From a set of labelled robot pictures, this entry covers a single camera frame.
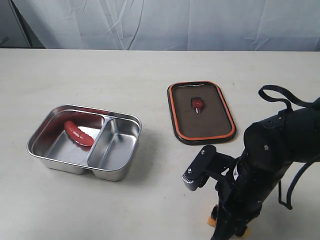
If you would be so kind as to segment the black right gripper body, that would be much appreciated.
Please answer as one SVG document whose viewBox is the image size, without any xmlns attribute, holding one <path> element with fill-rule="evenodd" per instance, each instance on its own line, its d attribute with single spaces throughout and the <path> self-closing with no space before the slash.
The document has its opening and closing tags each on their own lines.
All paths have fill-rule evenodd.
<svg viewBox="0 0 320 240">
<path fill-rule="evenodd" d="M 280 181 L 280 170 L 267 171 L 239 160 L 219 184 L 213 240 L 229 240 L 256 218 L 263 202 Z"/>
</svg>

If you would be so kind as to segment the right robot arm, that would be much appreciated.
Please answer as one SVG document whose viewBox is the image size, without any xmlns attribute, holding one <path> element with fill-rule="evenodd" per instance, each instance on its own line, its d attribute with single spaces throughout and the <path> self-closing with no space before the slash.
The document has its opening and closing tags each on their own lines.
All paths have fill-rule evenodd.
<svg viewBox="0 0 320 240">
<path fill-rule="evenodd" d="M 243 135 L 244 150 L 223 169 L 214 167 L 218 205 L 211 213 L 214 240 L 243 236 L 248 223 L 261 213 L 263 202 L 294 162 L 302 163 L 280 204 L 291 210 L 292 193 L 302 174 L 320 160 L 320 102 L 301 101 L 250 125 Z"/>
</svg>

